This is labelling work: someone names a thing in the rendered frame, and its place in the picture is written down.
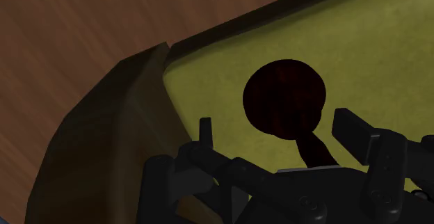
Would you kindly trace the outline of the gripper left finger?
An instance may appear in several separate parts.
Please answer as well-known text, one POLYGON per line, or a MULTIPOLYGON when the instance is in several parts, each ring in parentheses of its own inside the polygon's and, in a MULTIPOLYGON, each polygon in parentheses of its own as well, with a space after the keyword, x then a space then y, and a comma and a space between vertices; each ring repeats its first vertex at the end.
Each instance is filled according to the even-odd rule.
POLYGON ((144 164, 136 224, 196 224, 177 215, 179 199, 192 195, 223 224, 266 224, 259 186, 271 174, 242 158, 213 149, 210 118, 200 119, 200 137, 182 145, 177 157, 150 157, 144 164))

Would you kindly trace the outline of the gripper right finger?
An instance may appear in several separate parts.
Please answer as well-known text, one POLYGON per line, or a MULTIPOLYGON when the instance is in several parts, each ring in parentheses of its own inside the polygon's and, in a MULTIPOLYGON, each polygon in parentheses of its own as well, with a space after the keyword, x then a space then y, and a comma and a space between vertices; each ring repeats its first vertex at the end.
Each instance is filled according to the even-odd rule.
POLYGON ((374 224, 434 224, 434 149, 335 110, 333 137, 368 166, 359 206, 374 224))

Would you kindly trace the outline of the dark red round-headed spoon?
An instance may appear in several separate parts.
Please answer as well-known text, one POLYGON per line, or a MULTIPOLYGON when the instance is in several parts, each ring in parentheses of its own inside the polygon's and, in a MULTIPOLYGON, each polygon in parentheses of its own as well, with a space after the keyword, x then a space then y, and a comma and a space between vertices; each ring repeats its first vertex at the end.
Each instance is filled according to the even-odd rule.
POLYGON ((265 134, 295 141, 308 168, 338 163, 314 134, 326 101, 326 86, 308 64, 294 59, 259 68, 243 90, 243 108, 250 124, 265 134))

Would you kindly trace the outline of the yellow-green cushioned sofa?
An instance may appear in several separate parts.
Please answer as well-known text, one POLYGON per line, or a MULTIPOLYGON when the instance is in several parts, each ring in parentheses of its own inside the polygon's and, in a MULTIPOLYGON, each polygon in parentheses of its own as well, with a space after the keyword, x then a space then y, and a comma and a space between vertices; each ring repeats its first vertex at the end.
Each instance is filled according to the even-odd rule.
POLYGON ((216 149, 267 170, 301 167, 294 142, 256 130, 242 107, 255 70, 281 58, 311 65, 327 89, 316 134, 344 106, 411 138, 434 131, 434 0, 281 0, 173 45, 120 61, 63 119, 31 190, 24 224, 134 224, 140 171, 198 135, 211 116, 216 149))

